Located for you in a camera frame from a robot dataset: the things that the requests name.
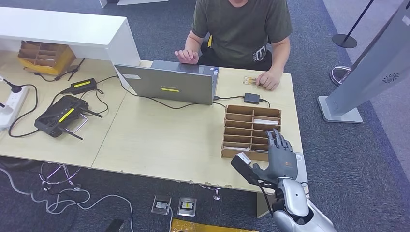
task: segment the cardboard organizer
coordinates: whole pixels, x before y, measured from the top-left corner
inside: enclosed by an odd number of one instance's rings
[[[22,41],[18,59],[29,72],[59,75],[71,65],[75,55],[64,44]]]
[[[280,131],[281,110],[271,108],[228,105],[226,107],[222,156],[233,158],[244,152],[251,160],[268,161],[266,131]],[[254,123],[255,119],[277,121],[277,125]],[[250,148],[240,151],[232,148]]]

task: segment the wooden desk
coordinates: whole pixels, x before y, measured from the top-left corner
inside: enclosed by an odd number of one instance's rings
[[[53,97],[68,88],[70,83],[90,78],[99,81],[115,74],[111,62],[87,59],[70,82],[67,82],[69,75],[59,81],[46,82],[41,77],[23,70],[17,60],[17,53],[0,51],[0,75],[16,85],[34,84],[39,91],[38,108],[22,118],[13,128],[12,133],[24,134],[35,130],[34,120],[46,110]],[[11,138],[7,135],[7,131],[3,130],[0,131],[0,155],[91,167],[126,93],[116,78],[98,84],[98,88],[105,93],[99,96],[109,105],[109,111],[102,114],[104,118],[88,117],[88,122],[77,132],[84,138],[83,141],[67,134],[52,138],[41,131],[25,138]],[[0,82],[0,101],[5,102],[9,94],[10,87]],[[105,106],[95,97],[94,92],[88,93],[84,99],[93,111],[98,112],[105,109]],[[20,115],[31,110],[34,104],[35,91],[30,87]]]
[[[272,108],[282,110],[282,134],[296,152],[302,152],[291,75],[284,74],[273,92],[243,84],[244,76],[260,73],[221,68],[216,93],[220,97],[260,94]],[[171,106],[185,104],[161,101]],[[218,102],[245,104],[243,99]],[[172,110],[127,93],[92,168],[260,192],[237,173],[230,158],[221,157],[224,116],[225,109],[217,104]],[[267,162],[258,163],[267,166]]]

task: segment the man's right hand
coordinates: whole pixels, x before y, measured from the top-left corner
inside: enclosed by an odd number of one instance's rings
[[[179,50],[175,51],[174,54],[178,57],[179,62],[184,64],[197,64],[199,60],[198,53],[192,50]]]

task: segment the laptop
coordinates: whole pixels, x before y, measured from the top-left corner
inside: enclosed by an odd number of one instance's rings
[[[134,91],[144,97],[212,105],[218,67],[155,60],[151,68],[115,65]]]

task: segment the power strip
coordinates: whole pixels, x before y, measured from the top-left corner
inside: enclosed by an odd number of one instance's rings
[[[0,108],[0,130],[9,128],[17,118],[28,93],[28,87],[22,87],[21,91],[18,93],[10,93],[5,107]]]

